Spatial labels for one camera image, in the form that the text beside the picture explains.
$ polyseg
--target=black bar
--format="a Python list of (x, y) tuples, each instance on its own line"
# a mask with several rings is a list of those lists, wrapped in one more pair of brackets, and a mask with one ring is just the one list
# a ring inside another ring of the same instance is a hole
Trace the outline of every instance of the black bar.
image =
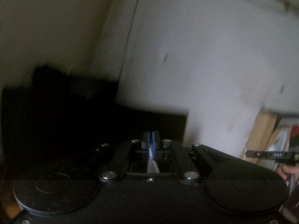
[(112, 171), (116, 173), (116, 179), (120, 178), (124, 172), (124, 168), (128, 161), (132, 144), (134, 144), (132, 141), (125, 141), (121, 143), (120, 146), (114, 152), (111, 161), (107, 163), (103, 172)]
[(283, 152), (283, 151), (251, 151), (247, 150), (245, 152), (246, 157), (259, 158), (259, 159), (286, 159), (293, 160), (296, 155), (296, 152)]
[(187, 172), (198, 173), (198, 170), (181, 143), (178, 141), (171, 141), (170, 149), (173, 152), (174, 159), (177, 163), (180, 172), (179, 174), (182, 179), (185, 179), (184, 174)]

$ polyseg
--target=wooden board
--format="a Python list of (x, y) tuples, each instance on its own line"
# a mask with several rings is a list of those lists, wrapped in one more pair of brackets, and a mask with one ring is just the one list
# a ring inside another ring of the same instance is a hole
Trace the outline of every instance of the wooden board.
[(271, 133), (277, 121), (277, 116), (271, 113), (260, 112), (256, 119), (246, 146), (240, 158), (252, 163), (258, 163), (258, 159), (245, 158), (245, 150), (263, 151), (269, 141)]

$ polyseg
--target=round cover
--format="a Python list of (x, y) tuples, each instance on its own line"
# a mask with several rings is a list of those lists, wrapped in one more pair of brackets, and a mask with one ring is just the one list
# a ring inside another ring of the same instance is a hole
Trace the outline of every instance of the round cover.
[(207, 178), (205, 190), (221, 207), (247, 214), (272, 210), (287, 194), (277, 173), (241, 160), (219, 163)]
[(58, 215), (87, 203), (96, 186), (88, 169), (64, 161), (29, 171), (15, 182), (13, 192), (22, 209), (38, 215)]

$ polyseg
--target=black machine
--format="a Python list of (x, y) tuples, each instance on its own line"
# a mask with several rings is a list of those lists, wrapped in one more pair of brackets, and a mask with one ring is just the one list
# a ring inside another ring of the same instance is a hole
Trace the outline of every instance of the black machine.
[(277, 173), (157, 131), (32, 169), (14, 195), (23, 210), (14, 224), (288, 223)]

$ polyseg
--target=white wall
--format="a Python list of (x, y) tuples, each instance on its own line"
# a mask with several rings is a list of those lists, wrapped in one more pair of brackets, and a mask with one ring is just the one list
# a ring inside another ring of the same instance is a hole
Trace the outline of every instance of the white wall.
[(46, 63), (88, 75), (111, 1), (0, 0), (0, 85), (30, 84)]
[(114, 0), (91, 63), (92, 74), (117, 81), (136, 0)]
[[(114, 47), (132, 16), (122, 4), (106, 26)], [(117, 102), (188, 111), (186, 145), (239, 156), (262, 106), (299, 111), (298, 39), (298, 16), (277, 0), (139, 0)], [(113, 58), (109, 41), (98, 54)]]

